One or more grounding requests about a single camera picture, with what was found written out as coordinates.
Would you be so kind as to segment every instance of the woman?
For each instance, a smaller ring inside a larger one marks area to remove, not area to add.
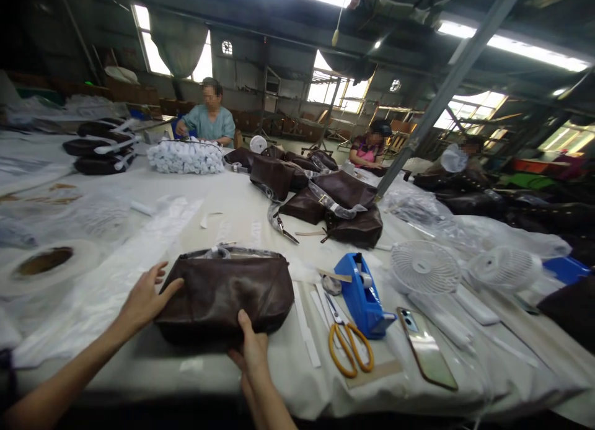
[[[364,136],[358,136],[351,145],[349,160],[356,168],[368,170],[378,177],[384,176],[387,167],[383,167],[384,141],[392,134],[387,120],[374,120]]]

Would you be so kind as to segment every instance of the window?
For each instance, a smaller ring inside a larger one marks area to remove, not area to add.
[[[399,89],[401,89],[401,80],[393,80],[390,85],[390,91],[397,92]]]
[[[151,39],[151,21],[149,20],[149,11],[146,7],[133,5],[134,18],[136,20],[136,26],[139,30],[140,36],[143,39],[144,52],[146,54],[147,64],[149,70],[156,74],[163,74],[170,76],[172,73],[169,71],[161,57],[159,56],[159,50]],[[211,59],[211,32],[206,36],[205,47],[203,53],[198,60],[196,69],[189,80],[195,82],[201,82],[206,77],[213,76],[213,60]]]
[[[337,77],[327,74],[326,71],[332,71],[332,69],[330,69],[330,66],[324,60],[320,51],[317,51],[308,101],[330,105],[330,102],[333,100],[335,88],[337,87]],[[344,98],[365,98],[369,83],[370,80],[360,82],[357,86],[354,86],[353,79],[342,78],[335,99],[335,106],[344,109],[346,112],[359,113],[363,103],[355,100],[344,100]]]
[[[541,151],[580,152],[595,137],[595,125],[577,126],[567,122],[551,137],[541,144]]]
[[[234,47],[228,41],[221,43],[221,49],[225,55],[233,55],[234,53]]]
[[[504,94],[498,92],[487,91],[478,95],[462,96],[455,95],[451,102],[448,103],[455,117],[458,119],[472,118],[479,120],[490,119],[497,111],[500,105],[506,100]],[[467,134],[478,134],[482,129],[481,125],[472,126],[470,123],[462,123],[467,130]],[[435,128],[455,129],[457,128],[455,122],[452,120],[448,111],[444,110],[438,121],[434,124]]]

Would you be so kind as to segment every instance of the small fan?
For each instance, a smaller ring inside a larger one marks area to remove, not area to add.
[[[390,266],[396,275],[398,292],[447,294],[461,282],[461,269],[442,246],[430,241],[408,241],[393,246]]]
[[[507,246],[477,255],[469,261],[467,269],[474,280],[506,294],[527,289],[543,273],[537,255]]]
[[[267,140],[263,136],[254,136],[250,140],[250,150],[255,153],[262,153],[267,147]]]

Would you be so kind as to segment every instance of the teal shirt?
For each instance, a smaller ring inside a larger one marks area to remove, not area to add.
[[[214,122],[209,120],[209,111],[204,105],[197,105],[192,108],[192,111],[182,117],[182,120],[188,129],[196,129],[198,138],[214,141],[225,136],[232,139],[228,147],[233,147],[236,124],[231,112],[224,107],[219,108],[219,114]]]

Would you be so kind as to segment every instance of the worker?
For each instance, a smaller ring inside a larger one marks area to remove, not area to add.
[[[183,286],[178,278],[158,295],[155,285],[163,281],[167,262],[155,265],[138,279],[118,317],[86,349],[58,373],[9,408],[0,428],[48,430],[83,391],[95,375],[137,332],[150,323]],[[297,429],[287,407],[271,381],[267,360],[267,335],[255,334],[248,315],[241,310],[238,322],[244,332],[241,351],[229,357],[242,372],[241,388],[258,430]]]
[[[196,129],[196,138],[217,142],[223,147],[231,147],[236,132],[234,117],[229,110],[221,106],[223,88],[214,78],[206,78],[203,87],[204,105],[197,105],[182,117],[176,127],[178,136],[188,136],[191,129]]]
[[[465,169],[473,170],[479,173],[484,173],[482,163],[479,161],[479,157],[483,152],[483,144],[485,138],[480,136],[467,136],[462,145],[459,145],[459,149],[467,156],[467,163]],[[446,173],[447,171],[442,166],[442,156],[436,159],[432,165],[425,171],[425,174],[440,174]]]
[[[358,136],[351,145],[349,160],[356,168],[372,172],[378,177],[384,176],[387,167],[382,165],[384,141],[392,134],[387,120],[374,120],[364,136]]]

